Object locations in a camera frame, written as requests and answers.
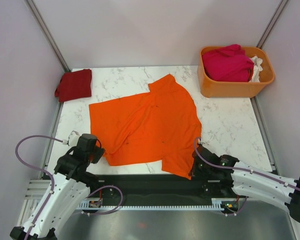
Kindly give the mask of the orange t shirt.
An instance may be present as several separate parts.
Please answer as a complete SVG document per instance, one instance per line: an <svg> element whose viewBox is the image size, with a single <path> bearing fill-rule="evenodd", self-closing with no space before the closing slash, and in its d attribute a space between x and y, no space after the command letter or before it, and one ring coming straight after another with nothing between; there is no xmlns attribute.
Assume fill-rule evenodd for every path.
<svg viewBox="0 0 300 240"><path fill-rule="evenodd" d="M146 93L90 104L90 132L110 166L161 160L164 172L190 180L194 140L202 132L195 103L171 74L148 87Z"/></svg>

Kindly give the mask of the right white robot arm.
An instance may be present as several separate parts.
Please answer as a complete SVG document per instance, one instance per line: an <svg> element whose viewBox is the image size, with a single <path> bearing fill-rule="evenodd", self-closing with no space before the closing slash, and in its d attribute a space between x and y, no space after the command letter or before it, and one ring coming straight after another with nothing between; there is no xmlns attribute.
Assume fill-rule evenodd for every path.
<svg viewBox="0 0 300 240"><path fill-rule="evenodd" d="M254 168L231 155L218 156L199 140L194 142L192 156L193 176L214 183L223 196L243 196L271 204L300 223L300 177L283 177Z"/></svg>

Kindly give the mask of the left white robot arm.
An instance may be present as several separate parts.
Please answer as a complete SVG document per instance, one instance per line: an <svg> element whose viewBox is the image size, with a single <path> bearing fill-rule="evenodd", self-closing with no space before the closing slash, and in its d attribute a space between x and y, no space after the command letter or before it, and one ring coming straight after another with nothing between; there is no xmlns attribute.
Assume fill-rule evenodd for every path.
<svg viewBox="0 0 300 240"><path fill-rule="evenodd" d="M73 142L65 141L69 150L56 162L53 172L44 170L50 183L34 212L22 226L15 226L13 240L55 240L61 229L80 203L96 196L100 185L96 175L87 171L96 164L105 150L98 138L84 133Z"/></svg>

